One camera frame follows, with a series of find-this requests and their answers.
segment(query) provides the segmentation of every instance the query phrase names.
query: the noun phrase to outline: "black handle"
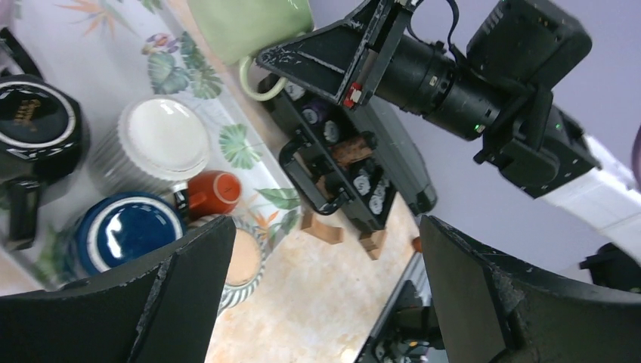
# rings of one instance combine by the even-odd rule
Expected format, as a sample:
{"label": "black handle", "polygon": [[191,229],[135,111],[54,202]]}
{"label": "black handle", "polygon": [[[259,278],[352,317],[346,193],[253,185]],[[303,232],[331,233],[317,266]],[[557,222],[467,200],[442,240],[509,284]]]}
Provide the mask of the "black handle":
{"label": "black handle", "polygon": [[8,250],[25,250],[36,238],[42,183],[36,178],[18,178],[7,183],[9,200]]}
{"label": "black handle", "polygon": [[[42,79],[38,66],[8,28],[0,29],[0,50],[9,54],[25,74]],[[5,70],[2,73],[5,76],[8,71]]]}
{"label": "black handle", "polygon": [[305,139],[298,134],[298,136],[288,142],[280,151],[278,161],[280,167],[283,168],[285,174],[287,174],[296,188],[309,199],[311,208],[322,216],[329,216],[339,210],[349,198],[347,193],[342,191],[338,197],[328,201],[323,193],[318,190],[316,183],[294,157],[305,144]]}

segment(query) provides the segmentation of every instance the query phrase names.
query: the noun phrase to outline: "green mug handle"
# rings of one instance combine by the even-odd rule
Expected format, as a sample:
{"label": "green mug handle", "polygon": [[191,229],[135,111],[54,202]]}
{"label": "green mug handle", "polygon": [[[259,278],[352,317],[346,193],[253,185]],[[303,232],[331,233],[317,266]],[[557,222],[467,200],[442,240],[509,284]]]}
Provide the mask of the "green mug handle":
{"label": "green mug handle", "polygon": [[[297,36],[303,36],[305,33],[299,33]],[[258,93],[252,89],[251,86],[249,86],[249,68],[252,66],[254,63],[254,57],[252,56],[245,56],[239,61],[239,70],[238,70],[238,76],[240,79],[240,87],[243,89],[243,91],[253,98],[256,101],[259,102],[265,102],[269,101],[272,98],[276,97],[281,91],[285,89],[285,86],[287,85],[287,78],[281,77],[278,82],[272,87],[269,91],[265,93]]]}

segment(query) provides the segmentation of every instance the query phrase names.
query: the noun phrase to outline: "ribbed white mug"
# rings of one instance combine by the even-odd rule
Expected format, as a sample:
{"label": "ribbed white mug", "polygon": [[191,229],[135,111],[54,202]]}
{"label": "ribbed white mug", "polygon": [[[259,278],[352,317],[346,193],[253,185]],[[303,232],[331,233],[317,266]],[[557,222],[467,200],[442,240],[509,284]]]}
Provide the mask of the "ribbed white mug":
{"label": "ribbed white mug", "polygon": [[187,180],[205,169],[210,154],[209,133],[198,115],[173,98],[153,96],[124,109],[94,149],[88,169],[105,195],[171,191],[178,208],[186,209]]}

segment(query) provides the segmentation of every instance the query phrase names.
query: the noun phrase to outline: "orange mug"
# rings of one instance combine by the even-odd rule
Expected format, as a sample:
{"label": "orange mug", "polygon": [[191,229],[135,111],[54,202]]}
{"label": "orange mug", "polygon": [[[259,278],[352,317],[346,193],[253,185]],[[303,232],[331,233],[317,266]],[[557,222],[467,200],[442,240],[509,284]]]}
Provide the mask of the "orange mug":
{"label": "orange mug", "polygon": [[189,216],[196,220],[212,214],[228,214],[243,193],[240,180],[222,171],[201,172],[187,183]]}

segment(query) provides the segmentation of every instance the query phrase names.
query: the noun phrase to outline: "mug handle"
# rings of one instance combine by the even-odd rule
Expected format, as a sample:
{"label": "mug handle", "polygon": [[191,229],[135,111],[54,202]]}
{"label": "mug handle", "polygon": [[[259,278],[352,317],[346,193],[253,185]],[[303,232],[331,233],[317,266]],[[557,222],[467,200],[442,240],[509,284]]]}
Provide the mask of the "mug handle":
{"label": "mug handle", "polygon": [[[303,36],[305,35],[304,32],[300,32],[296,34],[296,36]],[[285,77],[280,77],[278,79],[278,82],[272,87],[269,91],[265,93],[258,93],[252,89],[252,87],[249,85],[249,68],[252,66],[254,63],[255,58],[251,57],[249,55],[243,57],[240,59],[239,62],[239,70],[238,70],[238,78],[240,79],[240,87],[243,89],[243,91],[253,98],[256,101],[259,102],[265,102],[269,101],[272,98],[276,97],[281,91],[285,89],[285,86],[287,85],[288,79]]]}
{"label": "mug handle", "polygon": [[25,250],[36,239],[42,183],[37,178],[16,178],[7,183],[9,201],[8,250]]}
{"label": "mug handle", "polygon": [[0,29],[0,50],[9,54],[25,74],[42,79],[42,74],[38,66],[36,66],[36,63],[31,59],[29,53],[26,52],[20,42],[14,37],[9,28],[5,27]]}
{"label": "mug handle", "polygon": [[174,195],[174,203],[178,214],[181,218],[186,219],[189,217],[189,193],[187,192],[187,182],[176,184],[172,187]]}

